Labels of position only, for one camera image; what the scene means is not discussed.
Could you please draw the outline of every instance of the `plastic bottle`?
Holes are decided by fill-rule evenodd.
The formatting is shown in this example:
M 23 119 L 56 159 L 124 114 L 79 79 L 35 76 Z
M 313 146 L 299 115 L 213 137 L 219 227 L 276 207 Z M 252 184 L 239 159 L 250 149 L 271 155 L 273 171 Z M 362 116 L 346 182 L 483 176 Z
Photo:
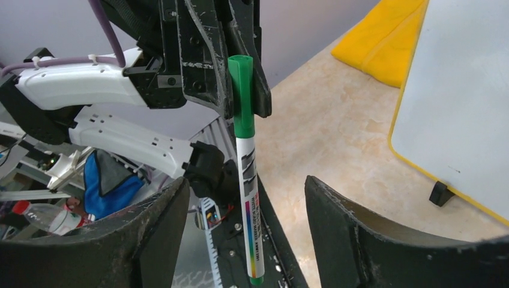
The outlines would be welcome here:
M 35 227 L 56 235 L 64 235 L 85 224 L 80 215 L 51 204 L 22 200 L 15 204 L 13 212 L 24 215 Z

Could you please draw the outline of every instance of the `green marker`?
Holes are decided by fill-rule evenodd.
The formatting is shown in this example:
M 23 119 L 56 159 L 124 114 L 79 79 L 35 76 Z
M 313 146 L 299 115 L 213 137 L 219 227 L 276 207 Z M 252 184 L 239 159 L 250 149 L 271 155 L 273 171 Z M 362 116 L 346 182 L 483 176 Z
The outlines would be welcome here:
M 264 282 L 264 248 L 260 202 L 258 199 L 258 174 L 255 162 L 255 114 L 251 92 L 253 89 L 253 58 L 236 55 L 228 58 L 233 86 L 233 127 L 237 144 L 239 183 L 244 224 L 247 273 L 251 284 Z

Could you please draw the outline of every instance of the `beige floor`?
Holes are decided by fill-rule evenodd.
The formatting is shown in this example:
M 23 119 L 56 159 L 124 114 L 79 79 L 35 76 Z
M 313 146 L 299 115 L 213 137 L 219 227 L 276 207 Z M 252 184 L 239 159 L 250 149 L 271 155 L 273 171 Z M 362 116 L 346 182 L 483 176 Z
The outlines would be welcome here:
M 425 232 L 466 241 L 509 233 L 458 197 L 443 208 L 428 201 L 433 182 L 387 145 L 399 90 L 335 60 L 336 42 L 275 87 L 273 115 L 256 120 L 258 172 L 308 285 L 320 287 L 304 199 L 307 175 Z

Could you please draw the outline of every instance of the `yellow cloth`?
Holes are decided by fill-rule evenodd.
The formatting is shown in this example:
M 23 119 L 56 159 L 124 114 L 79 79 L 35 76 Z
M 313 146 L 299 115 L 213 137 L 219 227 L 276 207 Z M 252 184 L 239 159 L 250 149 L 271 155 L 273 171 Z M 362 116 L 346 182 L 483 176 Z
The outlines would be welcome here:
M 381 0 L 331 52 L 338 60 L 401 87 L 427 0 Z

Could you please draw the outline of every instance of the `black bracket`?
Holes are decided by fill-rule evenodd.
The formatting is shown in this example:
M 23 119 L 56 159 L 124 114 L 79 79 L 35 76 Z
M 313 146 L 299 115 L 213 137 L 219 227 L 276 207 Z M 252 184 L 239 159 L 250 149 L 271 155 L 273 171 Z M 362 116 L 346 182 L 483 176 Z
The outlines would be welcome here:
M 189 163 L 184 163 L 184 177 L 189 180 L 195 195 L 210 197 L 224 207 L 239 199 L 238 170 L 234 161 L 224 162 L 218 147 L 202 142 L 192 143 L 194 151 Z
M 437 181 L 433 190 L 431 191 L 431 195 L 429 200 L 438 207 L 444 206 L 451 197 L 454 196 L 454 193 L 451 192 L 447 188 L 447 185 L 444 183 Z

